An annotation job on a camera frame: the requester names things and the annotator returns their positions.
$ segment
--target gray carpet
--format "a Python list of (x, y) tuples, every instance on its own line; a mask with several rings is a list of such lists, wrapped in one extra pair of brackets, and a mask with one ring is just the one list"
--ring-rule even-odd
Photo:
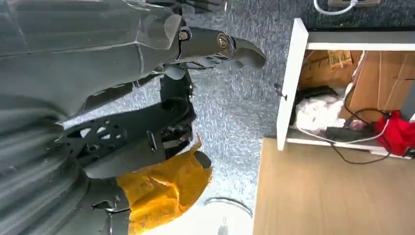
[[(263, 70), (222, 66), (191, 73), (196, 85), (192, 99), (198, 115), (195, 133), (214, 165), (212, 182), (199, 202), (229, 197), (254, 210), (261, 138), (275, 133), (279, 98), (273, 84), (283, 80), (294, 18), (302, 18), (308, 28), (394, 27), (415, 25), (413, 12), (415, 3), (405, 0), (383, 0), (379, 7), (356, 8), (337, 17), (318, 14), (312, 0), (230, 0), (226, 14), (186, 14), (189, 25), (220, 29), (250, 40), (268, 57)], [(65, 126), (148, 106), (160, 100), (158, 90), (155, 81)]]

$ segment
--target white cloth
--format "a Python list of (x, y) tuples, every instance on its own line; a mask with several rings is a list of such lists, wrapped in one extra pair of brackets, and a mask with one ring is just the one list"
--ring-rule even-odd
[(343, 107), (343, 97), (322, 95), (304, 99), (296, 108), (297, 119), (295, 126), (318, 134), (328, 126), (343, 127), (345, 120), (338, 118)]

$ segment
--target wooden floor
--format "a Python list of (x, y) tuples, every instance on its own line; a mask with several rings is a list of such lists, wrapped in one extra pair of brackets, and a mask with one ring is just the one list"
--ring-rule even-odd
[(415, 160), (264, 139), (259, 171), (255, 235), (415, 234)]

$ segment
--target power outlet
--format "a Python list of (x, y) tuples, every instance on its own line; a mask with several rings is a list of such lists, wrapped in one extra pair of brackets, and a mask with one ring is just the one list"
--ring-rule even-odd
[[(382, 0), (359, 0), (357, 7), (361, 6), (378, 6)], [(347, 7), (350, 5), (349, 0), (328, 0), (327, 3), (331, 7)]]

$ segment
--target white cable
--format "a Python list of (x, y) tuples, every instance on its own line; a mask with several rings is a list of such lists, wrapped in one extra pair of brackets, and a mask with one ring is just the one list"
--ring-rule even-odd
[(316, 8), (318, 12), (322, 13), (323, 15), (337, 16), (337, 15), (341, 15), (351, 10), (358, 2), (359, 2), (358, 0), (351, 0), (350, 5), (341, 11), (324, 11), (323, 9), (320, 8), (317, 0), (314, 0), (314, 7)]
[(307, 132), (307, 131), (305, 131), (305, 130), (303, 130), (303, 129), (299, 128), (299, 127), (297, 127), (297, 129), (298, 129), (299, 131), (303, 132), (304, 134), (307, 134), (307, 135), (309, 135), (309, 136), (316, 137), (316, 138), (321, 139), (321, 140), (324, 140), (324, 141), (328, 141), (328, 142), (331, 142), (331, 143), (342, 143), (342, 144), (349, 144), (349, 143), (359, 143), (359, 142), (363, 142), (363, 141), (370, 141), (370, 140), (374, 140), (374, 139), (376, 139), (376, 138), (378, 138), (378, 137), (381, 137), (381, 136), (385, 133), (385, 131), (386, 131), (386, 127), (387, 127), (388, 125), (389, 125), (389, 119), (388, 119), (388, 120), (386, 120), (386, 124), (385, 124), (385, 126), (383, 127), (382, 132), (381, 132), (381, 133), (379, 133), (378, 135), (373, 136), (373, 137), (370, 137), (370, 138), (366, 138), (366, 139), (355, 140), (355, 141), (349, 141), (349, 142), (338, 142), (338, 141), (332, 141), (332, 140), (326, 139), (326, 138), (324, 138), (324, 137), (321, 137), (321, 136), (317, 136), (317, 135), (311, 134), (311, 133), (309, 133), (309, 132)]

